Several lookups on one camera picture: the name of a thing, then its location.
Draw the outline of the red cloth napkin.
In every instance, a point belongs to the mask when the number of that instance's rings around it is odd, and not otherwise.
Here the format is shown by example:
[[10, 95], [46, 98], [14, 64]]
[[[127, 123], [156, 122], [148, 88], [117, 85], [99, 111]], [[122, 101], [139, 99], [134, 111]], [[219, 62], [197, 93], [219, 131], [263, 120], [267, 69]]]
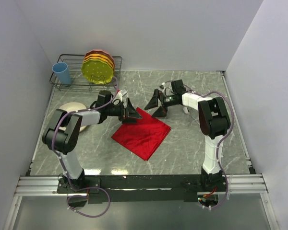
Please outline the red cloth napkin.
[[169, 134], [171, 127], [139, 107], [136, 111], [142, 118], [135, 124], [122, 124], [112, 135], [112, 139], [147, 161]]

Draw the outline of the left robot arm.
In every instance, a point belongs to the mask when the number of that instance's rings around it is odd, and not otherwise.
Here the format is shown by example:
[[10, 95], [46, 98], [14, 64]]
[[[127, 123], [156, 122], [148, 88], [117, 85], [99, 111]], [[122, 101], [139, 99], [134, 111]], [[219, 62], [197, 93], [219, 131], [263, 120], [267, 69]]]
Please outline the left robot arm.
[[110, 91], [100, 91], [92, 106], [72, 112], [57, 109], [42, 136], [42, 142], [52, 150], [63, 168], [63, 178], [71, 190], [79, 193], [85, 189], [85, 173], [74, 151], [80, 128], [103, 123], [109, 116], [124, 123], [135, 124], [142, 116], [126, 102], [116, 99]]

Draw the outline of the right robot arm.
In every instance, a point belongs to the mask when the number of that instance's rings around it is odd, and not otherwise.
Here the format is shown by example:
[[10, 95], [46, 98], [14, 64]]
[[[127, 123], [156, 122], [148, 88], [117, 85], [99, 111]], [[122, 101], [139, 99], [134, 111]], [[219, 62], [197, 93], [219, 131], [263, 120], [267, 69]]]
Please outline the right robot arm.
[[205, 137], [204, 162], [200, 175], [200, 186], [205, 191], [211, 191], [215, 187], [228, 188], [228, 179], [221, 165], [223, 141], [233, 129], [233, 117], [230, 118], [222, 95], [211, 98], [209, 95], [200, 95], [183, 84], [182, 80], [171, 81], [172, 94], [166, 94], [166, 88], [162, 84], [154, 89], [153, 96], [145, 106], [145, 110], [157, 108], [152, 117], [167, 116], [168, 107], [183, 105], [198, 112], [199, 126]]

